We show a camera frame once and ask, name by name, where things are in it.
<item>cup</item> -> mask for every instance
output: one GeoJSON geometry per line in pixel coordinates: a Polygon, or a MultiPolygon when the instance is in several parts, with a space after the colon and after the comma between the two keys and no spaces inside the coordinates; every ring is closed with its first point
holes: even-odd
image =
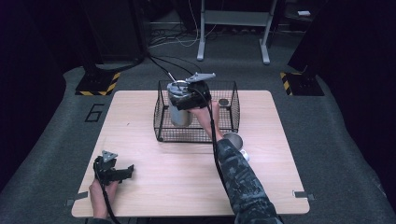
{"type": "Polygon", "coordinates": [[[226,133],[226,134],[224,134],[223,138],[226,138],[226,139],[230,140],[230,142],[233,144],[233,146],[236,147],[236,149],[239,150],[239,152],[242,154],[242,156],[244,156],[246,161],[250,160],[249,155],[243,149],[244,140],[242,140],[242,137],[239,134],[237,134],[237,133],[226,133]]]}

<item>person's left hand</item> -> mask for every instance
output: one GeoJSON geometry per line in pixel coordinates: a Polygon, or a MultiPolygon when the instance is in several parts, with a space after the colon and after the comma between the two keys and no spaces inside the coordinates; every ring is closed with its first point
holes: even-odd
{"type": "MultiPolygon", "coordinates": [[[[114,202],[118,185],[119,185],[119,181],[113,181],[108,186],[105,186],[108,201],[110,202],[110,204],[113,204],[114,202]]],[[[90,185],[90,195],[91,195],[91,204],[93,209],[93,217],[106,219],[108,213],[107,213],[105,197],[103,196],[100,183],[96,178],[93,180],[92,184],[90,185]]]]}

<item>black wire basket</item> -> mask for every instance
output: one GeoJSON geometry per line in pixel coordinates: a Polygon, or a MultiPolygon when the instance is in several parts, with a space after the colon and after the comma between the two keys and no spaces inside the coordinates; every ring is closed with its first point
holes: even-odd
{"type": "MultiPolygon", "coordinates": [[[[172,124],[169,112],[170,100],[167,85],[169,80],[158,83],[158,99],[154,111],[154,132],[160,142],[210,143],[211,139],[194,116],[188,127],[172,124]]],[[[206,81],[213,101],[220,105],[219,128],[223,133],[238,133],[240,106],[234,81],[206,81]]]]}

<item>light wood tabletop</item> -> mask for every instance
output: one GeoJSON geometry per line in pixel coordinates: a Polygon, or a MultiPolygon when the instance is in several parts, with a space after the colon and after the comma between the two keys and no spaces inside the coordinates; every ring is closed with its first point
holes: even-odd
{"type": "MultiPolygon", "coordinates": [[[[248,162],[279,214],[304,214],[306,198],[288,140],[269,91],[238,91],[239,134],[248,162]]],[[[116,217],[233,215],[208,143],[158,142],[153,128],[156,91],[117,91],[78,192],[89,190],[93,161],[102,150],[117,153],[117,170],[134,165],[118,188],[116,217]]],[[[72,215],[91,217],[90,196],[76,200],[72,215]]]]}

